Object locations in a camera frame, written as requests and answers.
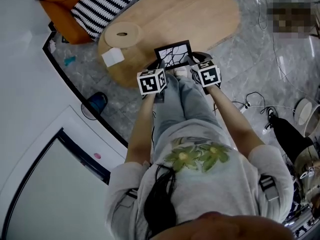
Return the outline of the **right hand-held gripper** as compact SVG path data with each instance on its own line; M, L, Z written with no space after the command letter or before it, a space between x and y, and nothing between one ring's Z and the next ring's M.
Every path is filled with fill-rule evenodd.
M221 87L221 71L210 54L192 52L191 56L186 56L186 61L190 65L192 79L202 86L206 95L209 94L207 87L214 85Z

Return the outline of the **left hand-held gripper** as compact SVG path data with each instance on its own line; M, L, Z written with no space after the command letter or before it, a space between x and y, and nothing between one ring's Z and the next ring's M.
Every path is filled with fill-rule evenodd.
M156 60L142 72L137 73L137 83L140 94L144 99L147 95L155 94L155 103L164 103L167 78L165 74L166 63Z

